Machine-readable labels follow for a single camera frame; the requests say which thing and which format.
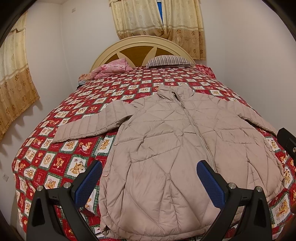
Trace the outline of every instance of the white wall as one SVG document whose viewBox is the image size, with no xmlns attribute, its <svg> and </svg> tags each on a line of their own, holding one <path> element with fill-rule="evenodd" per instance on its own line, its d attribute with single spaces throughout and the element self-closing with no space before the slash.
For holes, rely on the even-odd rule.
<svg viewBox="0 0 296 241">
<path fill-rule="evenodd" d="M 119 41 L 107 0 L 69 0 L 62 5 L 62 37 L 74 88 L 98 56 Z"/>
<path fill-rule="evenodd" d="M 223 0 L 225 84 L 296 135 L 296 42 L 261 0 Z"/>
<path fill-rule="evenodd" d="M 33 82 L 40 95 L 8 129 L 0 145 L 0 209 L 6 221 L 15 225 L 15 183 L 12 161 L 34 128 L 63 99 L 73 92 L 66 69 L 61 36 L 61 5 L 35 3 L 28 11 L 26 53 Z M 7 182 L 3 174 L 9 176 Z"/>
<path fill-rule="evenodd" d="M 221 0 L 201 0 L 200 8 L 205 29 L 206 61 L 196 61 L 213 70 L 217 80 L 224 83 L 225 33 Z"/>
</svg>

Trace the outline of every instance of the window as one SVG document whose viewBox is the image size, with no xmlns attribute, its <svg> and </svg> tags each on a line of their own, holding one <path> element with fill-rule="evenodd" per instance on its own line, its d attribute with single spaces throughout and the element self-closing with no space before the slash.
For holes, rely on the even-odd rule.
<svg viewBox="0 0 296 241">
<path fill-rule="evenodd" d="M 163 22 L 163 7 L 161 0 L 157 0 L 158 10 L 160 13 L 161 21 Z"/>
</svg>

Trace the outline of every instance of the bedspread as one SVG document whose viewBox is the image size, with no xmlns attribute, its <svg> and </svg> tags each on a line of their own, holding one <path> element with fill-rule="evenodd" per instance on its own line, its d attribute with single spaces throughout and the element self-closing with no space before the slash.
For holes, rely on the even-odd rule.
<svg viewBox="0 0 296 241">
<path fill-rule="evenodd" d="M 57 188 L 65 182 L 72 182 L 94 159 L 100 160 L 104 166 L 117 133 L 115 129 L 97 137 L 51 144 L 58 126 L 98 113 L 116 99 L 131 102 L 152 95 L 162 84 L 188 85 L 196 92 L 214 95 L 227 101 L 239 101 L 249 106 L 222 83 L 192 67 L 137 67 L 127 73 L 88 82 L 70 94 L 36 127 L 12 163 L 18 215 L 24 231 L 27 229 L 30 206 L 37 186 Z M 296 168 L 292 159 L 277 143 L 275 136 L 260 128 L 257 130 L 267 139 L 284 167 L 285 189 L 269 203 L 273 234 L 277 237 L 284 223 L 291 217 L 290 206 L 296 201 Z M 99 182 L 85 208 L 81 209 L 81 214 L 97 237 L 104 238 L 99 231 L 98 196 Z M 75 240 L 62 210 L 56 207 L 56 212 L 67 238 Z M 234 232 L 235 226 L 228 231 L 226 237 L 231 237 Z"/>
</svg>

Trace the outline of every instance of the bed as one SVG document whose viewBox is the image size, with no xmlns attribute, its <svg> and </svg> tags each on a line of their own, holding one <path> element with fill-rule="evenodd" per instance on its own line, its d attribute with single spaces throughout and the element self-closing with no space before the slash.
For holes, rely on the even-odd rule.
<svg viewBox="0 0 296 241">
<path fill-rule="evenodd" d="M 72 182 L 84 172 L 93 160 L 106 163 L 117 129 L 92 138 L 51 144 L 60 125 L 96 114 L 113 100 L 131 102 L 157 92 L 161 84 L 188 85 L 194 91 L 214 95 L 227 101 L 239 101 L 249 106 L 239 95 L 215 79 L 214 73 L 205 66 L 148 69 L 148 60 L 159 55 L 182 56 L 194 60 L 176 44 L 152 36 L 135 36 L 123 39 L 106 49 L 94 62 L 90 70 L 115 59 L 126 58 L 133 71 L 116 76 L 92 80 L 69 95 L 36 127 L 21 146 L 12 163 L 14 173 L 18 219 L 26 232 L 28 215 L 35 189 L 57 188 Z M 290 206 L 296 201 L 295 171 L 292 159 L 278 144 L 272 134 L 256 128 L 267 139 L 284 167 L 285 189 L 269 203 L 274 238 L 291 217 Z M 99 239 L 111 240 L 100 234 L 100 211 L 98 207 L 99 182 L 88 199 L 81 215 Z M 65 235 L 75 240 L 61 208 L 56 213 Z M 226 238 L 235 232 L 229 229 Z"/>
</svg>

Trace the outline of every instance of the beige puffer jacket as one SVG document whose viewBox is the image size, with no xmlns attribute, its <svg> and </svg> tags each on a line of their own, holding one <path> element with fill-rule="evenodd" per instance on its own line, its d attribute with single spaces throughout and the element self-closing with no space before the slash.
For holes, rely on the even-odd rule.
<svg viewBox="0 0 296 241">
<path fill-rule="evenodd" d="M 60 126 L 54 142 L 121 125 L 100 181 L 101 231 L 134 241 L 179 240 L 207 231 L 220 211 L 196 174 L 200 160 L 227 182 L 263 187 L 268 201 L 282 190 L 281 163 L 245 120 L 276 132 L 239 102 L 160 85 L 156 95 L 131 104 L 115 100 L 99 114 Z"/>
</svg>

